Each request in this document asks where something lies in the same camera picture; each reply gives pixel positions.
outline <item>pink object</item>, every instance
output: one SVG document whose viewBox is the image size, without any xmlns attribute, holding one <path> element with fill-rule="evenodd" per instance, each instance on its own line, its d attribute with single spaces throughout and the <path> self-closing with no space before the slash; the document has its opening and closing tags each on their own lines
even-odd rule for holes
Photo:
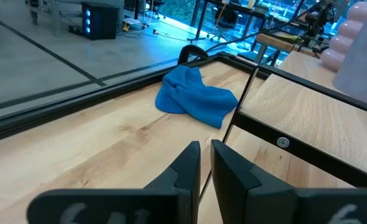
<svg viewBox="0 0 367 224">
<path fill-rule="evenodd" d="M 338 28 L 338 35 L 331 39 L 330 48 L 320 56 L 322 63 L 334 72 L 341 68 L 345 55 L 367 19 L 367 2 L 355 3 L 348 10 L 347 18 Z"/>
</svg>

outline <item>floor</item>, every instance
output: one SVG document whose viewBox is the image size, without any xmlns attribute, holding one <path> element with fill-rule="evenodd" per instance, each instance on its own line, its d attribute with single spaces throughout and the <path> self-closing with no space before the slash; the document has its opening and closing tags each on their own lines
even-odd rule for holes
<svg viewBox="0 0 367 224">
<path fill-rule="evenodd" d="M 80 6 L 64 4 L 62 10 L 79 11 Z M 39 15 L 31 23 L 23 0 L 0 1 L 0 119 L 68 96 L 77 95 L 177 63 L 180 49 L 194 35 L 157 19 L 139 34 L 119 35 L 115 40 L 90 41 L 67 32 L 52 35 L 51 22 Z M 176 40 L 158 35 L 157 29 Z M 194 44 L 207 49 L 209 40 Z M 237 53 L 227 47 L 217 51 Z"/>
</svg>

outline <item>black aluminum profile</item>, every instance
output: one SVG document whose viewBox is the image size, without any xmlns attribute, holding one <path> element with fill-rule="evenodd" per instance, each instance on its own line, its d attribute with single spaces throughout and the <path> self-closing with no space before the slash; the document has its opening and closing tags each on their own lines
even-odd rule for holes
<svg viewBox="0 0 367 224">
<path fill-rule="evenodd" d="M 193 54 L 199 56 L 200 59 L 181 63 L 181 65 L 186 65 L 188 67 L 203 67 L 213 62 L 221 62 L 242 70 L 248 74 L 253 72 L 254 65 L 237 59 L 234 55 L 228 53 L 216 54 L 207 58 L 207 55 L 199 55 L 197 52 L 190 51 L 190 53 L 187 54 L 187 57 Z M 96 90 L 91 90 L 84 94 L 71 96 L 62 100 L 57 100 L 44 105 L 7 114 L 5 116 L 0 116 L 0 139 L 12 136 L 30 128 L 34 128 L 41 124 L 51 122 L 132 91 L 139 90 L 151 84 L 161 82 L 164 75 L 169 73 L 176 66 L 165 68 L 156 72 L 151 72 L 122 83 L 102 86 Z M 266 79 L 267 75 L 259 73 L 258 77 Z"/>
<path fill-rule="evenodd" d="M 281 78 L 285 78 L 286 80 L 302 85 L 318 93 L 324 94 L 338 101 L 342 101 L 358 109 L 367 111 L 367 103 L 353 99 L 349 96 L 343 95 L 331 89 L 325 88 L 324 86 L 320 86 L 316 83 L 310 82 L 291 73 L 279 70 L 278 68 L 274 68 L 269 65 L 258 65 L 254 68 L 254 73 L 250 75 L 250 78 L 247 81 L 243 94 L 241 95 L 241 98 L 239 100 L 239 105 L 233 113 L 233 117 L 228 126 L 228 130 L 225 134 L 223 142 L 226 142 L 232 127 L 236 126 L 291 153 L 294 156 L 297 156 L 300 159 L 303 159 L 304 161 L 318 167 L 319 169 L 324 170 L 325 172 L 328 172 L 329 174 L 355 187 L 367 187 L 367 172 L 365 170 L 355 167 L 354 165 L 342 159 L 339 159 L 325 152 L 324 150 L 311 146 L 310 144 L 307 144 L 306 142 L 297 139 L 295 136 L 291 136 L 290 134 L 282 132 L 281 130 L 264 124 L 257 119 L 254 119 L 240 112 L 241 105 L 246 98 L 249 86 L 251 86 L 251 82 L 254 79 L 254 76 L 256 76 L 256 74 L 260 71 L 277 75 Z M 279 138 L 288 139 L 289 145 L 287 147 L 280 147 L 277 143 L 277 140 Z"/>
<path fill-rule="evenodd" d="M 298 189 L 219 140 L 210 156 L 224 224 L 367 223 L 367 189 Z"/>
<path fill-rule="evenodd" d="M 57 189 L 37 196 L 30 224 L 196 224 L 200 191 L 200 143 L 186 149 L 143 189 Z"/>
</svg>

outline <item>workstation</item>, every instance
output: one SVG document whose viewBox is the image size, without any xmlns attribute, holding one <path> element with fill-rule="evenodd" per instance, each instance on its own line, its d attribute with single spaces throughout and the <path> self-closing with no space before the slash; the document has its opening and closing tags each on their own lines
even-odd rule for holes
<svg viewBox="0 0 367 224">
<path fill-rule="evenodd" d="M 258 42 L 267 44 L 263 35 Z M 141 216 L 149 223 L 247 223 L 245 203 L 227 205 L 224 195 L 235 198 L 235 188 L 245 191 L 239 198 L 256 197 L 247 190 L 262 187 L 272 198 L 294 189 L 295 202 L 273 201 L 298 212 L 282 218 L 271 204 L 268 211 L 246 208 L 258 223 L 327 223 L 354 203 L 361 212 L 351 218 L 367 223 L 367 101 L 336 86 L 340 72 L 312 48 L 283 44 L 289 55 L 277 68 L 188 45 L 172 67 L 0 117 L 0 223 L 134 223 Z M 158 107 L 166 77 L 184 66 L 237 99 L 220 127 Z M 49 192 L 55 189 L 71 190 Z M 148 213 L 138 213 L 141 202 Z M 231 219 L 232 210 L 240 218 Z M 313 222 L 312 215 L 326 219 Z"/>
</svg>

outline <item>light wood surface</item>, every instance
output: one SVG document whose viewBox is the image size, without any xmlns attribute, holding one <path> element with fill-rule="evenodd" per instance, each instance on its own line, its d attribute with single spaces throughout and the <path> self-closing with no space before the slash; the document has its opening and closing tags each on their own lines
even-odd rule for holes
<svg viewBox="0 0 367 224">
<path fill-rule="evenodd" d="M 292 52 L 285 61 L 283 61 L 280 66 L 281 69 L 286 70 L 288 72 L 294 74 L 300 74 L 300 76 L 304 78 L 308 78 L 309 80 L 317 81 L 319 84 L 328 85 L 329 82 L 326 78 L 330 77 L 334 74 L 329 73 L 324 68 L 321 68 L 315 58 L 306 56 L 304 54 L 298 52 Z M 270 82 L 273 82 L 276 85 L 270 86 Z M 279 122 L 279 119 L 287 118 L 288 121 L 291 119 L 297 118 L 299 114 L 297 111 L 297 107 L 300 105 L 295 105 L 289 111 L 282 111 L 279 107 L 281 105 L 293 105 L 291 103 L 292 100 L 296 98 L 302 98 L 303 93 L 298 92 L 293 96 L 286 96 L 286 91 L 292 90 L 292 86 L 288 86 L 287 88 L 281 89 L 278 85 L 279 83 L 275 82 L 275 77 L 269 77 L 261 86 L 251 87 L 251 94 L 249 94 L 246 99 L 250 99 L 250 102 L 256 102 L 255 99 L 260 101 L 260 104 L 268 105 L 268 108 L 257 106 L 251 106 L 251 112 L 254 110 L 257 111 L 257 115 L 261 116 L 264 114 L 268 114 L 268 118 L 275 118 L 272 114 L 276 116 L 276 121 L 273 124 L 286 124 L 288 126 L 292 125 L 292 123 L 288 122 Z M 312 114 L 312 110 L 310 111 L 301 111 Z M 324 129 L 319 129 L 321 133 L 326 131 Z M 336 138 L 341 138 L 340 135 L 334 135 Z M 295 186 L 295 187 L 313 187 L 313 188 L 342 188 L 342 187 L 352 187 L 346 182 L 320 170 L 319 168 L 299 159 L 298 157 L 293 156 L 292 154 L 266 142 L 262 139 L 253 136 L 237 127 L 234 127 L 229 135 L 227 140 L 227 145 L 240 153 L 242 156 L 247 158 L 249 161 L 255 163 L 257 166 L 263 168 L 270 174 L 280 178 L 281 180 L 286 181 L 287 183 Z M 208 163 L 207 169 L 211 168 L 211 164 Z M 220 210 L 218 207 L 218 201 L 215 195 L 215 189 L 213 186 L 213 182 L 211 180 L 210 184 L 206 189 L 203 200 L 200 203 L 199 208 L 199 224 L 204 223 L 212 223 L 212 224 L 220 224 L 222 223 Z"/>
<path fill-rule="evenodd" d="M 222 63 L 201 68 L 203 82 L 237 98 L 249 77 Z M 26 223 L 26 207 L 57 188 L 142 188 L 194 140 L 202 148 L 202 184 L 211 139 L 221 129 L 154 106 L 161 83 L 109 100 L 0 141 L 0 223 Z"/>
<path fill-rule="evenodd" d="M 286 33 L 284 32 L 276 32 L 275 34 L 279 34 L 281 33 L 281 35 L 284 35 Z M 291 49 L 298 51 L 298 48 L 300 47 L 299 44 L 296 44 L 293 48 L 293 43 L 278 39 L 276 37 L 267 35 L 267 34 L 258 34 L 256 37 L 257 42 L 259 42 L 260 44 L 265 44 L 271 47 L 274 47 L 278 50 L 282 50 L 285 52 L 290 52 Z M 315 53 L 312 52 L 311 49 L 307 48 L 307 47 L 302 47 L 300 50 L 301 53 L 309 55 L 311 57 L 315 57 Z"/>
<path fill-rule="evenodd" d="M 324 73 L 314 58 L 296 52 L 281 68 L 334 89 L 334 74 Z M 367 171 L 367 112 L 363 110 L 275 75 L 240 110 Z"/>
</svg>

